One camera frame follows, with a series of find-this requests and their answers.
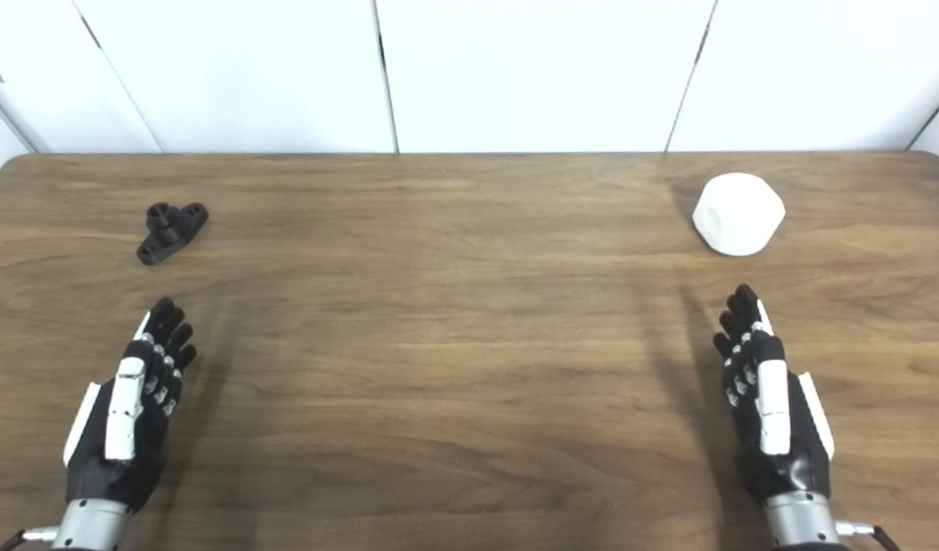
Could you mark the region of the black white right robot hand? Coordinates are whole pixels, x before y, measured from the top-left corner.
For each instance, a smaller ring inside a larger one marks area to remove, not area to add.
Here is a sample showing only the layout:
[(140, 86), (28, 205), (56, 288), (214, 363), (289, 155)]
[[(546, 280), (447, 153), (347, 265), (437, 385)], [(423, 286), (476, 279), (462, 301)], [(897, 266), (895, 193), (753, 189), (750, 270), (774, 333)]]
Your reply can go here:
[(725, 300), (719, 322), (712, 342), (722, 358), (743, 487), (761, 504), (798, 491), (829, 498), (833, 439), (811, 377), (787, 365), (784, 343), (750, 285)]

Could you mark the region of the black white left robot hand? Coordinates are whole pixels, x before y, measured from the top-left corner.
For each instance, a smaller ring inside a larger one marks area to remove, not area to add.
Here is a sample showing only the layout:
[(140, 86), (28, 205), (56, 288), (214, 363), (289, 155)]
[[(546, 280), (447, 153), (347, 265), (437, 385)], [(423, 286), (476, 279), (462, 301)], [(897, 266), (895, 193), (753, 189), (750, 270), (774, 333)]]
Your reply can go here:
[(166, 435), (197, 355), (184, 318), (172, 298), (162, 297), (140, 322), (115, 376), (89, 384), (64, 444), (67, 502), (109, 500), (137, 513), (160, 484)]

